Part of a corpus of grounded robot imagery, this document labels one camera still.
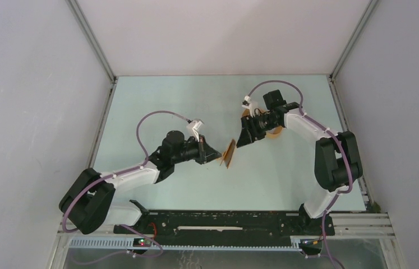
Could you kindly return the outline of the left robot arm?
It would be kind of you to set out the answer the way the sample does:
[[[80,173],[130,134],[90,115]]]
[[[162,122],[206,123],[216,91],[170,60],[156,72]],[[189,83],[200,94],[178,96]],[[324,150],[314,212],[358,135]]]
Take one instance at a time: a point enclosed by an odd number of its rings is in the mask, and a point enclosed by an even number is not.
[[[81,172],[63,196],[59,209],[76,230],[91,234],[102,225],[127,225],[134,233],[149,226],[144,208],[127,197],[131,190],[157,184],[168,178],[183,162],[206,164],[221,157],[203,135],[185,139],[180,131],[170,131],[145,164],[102,175],[93,168]]]

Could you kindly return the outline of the orange leather card holder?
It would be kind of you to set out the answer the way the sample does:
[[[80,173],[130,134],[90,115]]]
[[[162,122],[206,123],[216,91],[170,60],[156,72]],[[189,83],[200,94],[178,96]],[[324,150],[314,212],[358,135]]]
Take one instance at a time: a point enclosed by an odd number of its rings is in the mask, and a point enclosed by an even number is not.
[[[222,153],[222,156],[220,158],[220,165],[224,165],[227,169],[229,168],[229,166],[232,162],[233,155],[234,155],[234,152],[235,152],[236,148],[237,148],[236,147],[236,140],[231,139],[228,147]]]

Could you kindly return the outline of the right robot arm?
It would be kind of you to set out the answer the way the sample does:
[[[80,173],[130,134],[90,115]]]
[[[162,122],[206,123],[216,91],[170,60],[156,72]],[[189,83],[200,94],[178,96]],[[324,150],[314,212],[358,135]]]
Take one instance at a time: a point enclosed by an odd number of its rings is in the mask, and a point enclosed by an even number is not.
[[[241,117],[238,148],[266,137],[278,127],[290,129],[302,136],[315,150],[314,174],[317,185],[310,198],[302,204],[298,228],[312,234],[320,227],[323,214],[328,214],[336,198],[352,189],[362,176],[362,165],[356,138],[350,131],[334,133],[309,117],[297,102],[286,102],[279,90],[263,96],[267,110],[261,111],[250,96],[245,96],[242,107],[248,110]]]

